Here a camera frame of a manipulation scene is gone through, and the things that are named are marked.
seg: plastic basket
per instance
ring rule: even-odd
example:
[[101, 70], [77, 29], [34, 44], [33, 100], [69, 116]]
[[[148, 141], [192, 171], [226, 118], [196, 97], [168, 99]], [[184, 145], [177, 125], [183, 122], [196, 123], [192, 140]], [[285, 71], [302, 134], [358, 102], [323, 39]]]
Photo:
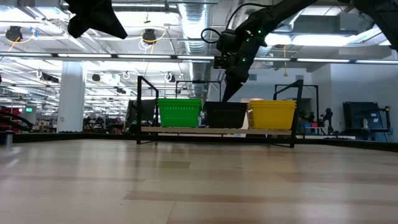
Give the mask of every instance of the plastic basket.
[[201, 99], [159, 99], [162, 127], [195, 128], [200, 110]]
[[242, 128], [247, 103], [206, 102], [205, 124], [210, 128]]
[[289, 130], [296, 101], [254, 100], [249, 102], [248, 108], [249, 128]]

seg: yellow basket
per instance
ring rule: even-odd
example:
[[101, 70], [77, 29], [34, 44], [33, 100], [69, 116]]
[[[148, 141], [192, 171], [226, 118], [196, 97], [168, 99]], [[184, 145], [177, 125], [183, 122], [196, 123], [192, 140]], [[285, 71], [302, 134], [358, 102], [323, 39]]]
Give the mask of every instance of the yellow basket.
[[252, 100], [248, 104], [250, 129], [290, 130], [296, 101]]

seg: green basket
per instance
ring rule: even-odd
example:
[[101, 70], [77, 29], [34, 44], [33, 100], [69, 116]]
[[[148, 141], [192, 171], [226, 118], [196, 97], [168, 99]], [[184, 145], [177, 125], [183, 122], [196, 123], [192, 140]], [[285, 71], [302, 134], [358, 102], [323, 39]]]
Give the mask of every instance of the green basket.
[[201, 99], [159, 99], [162, 127], [198, 126]]

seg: black basket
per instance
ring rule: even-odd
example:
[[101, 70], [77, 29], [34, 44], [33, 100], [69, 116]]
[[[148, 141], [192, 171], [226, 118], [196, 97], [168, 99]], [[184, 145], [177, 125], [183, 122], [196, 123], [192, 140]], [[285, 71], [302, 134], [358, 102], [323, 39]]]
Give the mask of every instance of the black basket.
[[205, 125], [210, 128], [242, 128], [247, 103], [206, 102]]

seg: robotic arm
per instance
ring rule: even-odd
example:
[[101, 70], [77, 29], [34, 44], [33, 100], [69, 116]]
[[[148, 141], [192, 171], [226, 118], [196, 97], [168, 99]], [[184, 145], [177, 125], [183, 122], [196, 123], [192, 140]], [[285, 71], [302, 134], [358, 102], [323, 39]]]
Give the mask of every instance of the robotic arm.
[[[251, 14], [235, 30], [224, 30], [217, 41], [221, 56], [215, 57], [214, 68], [226, 69], [226, 89], [223, 101], [228, 101], [249, 78], [249, 69], [260, 46], [266, 47], [265, 37], [285, 19], [318, 0], [284, 0], [279, 4]], [[398, 48], [397, 0], [351, 0], [354, 7], [371, 16]]]

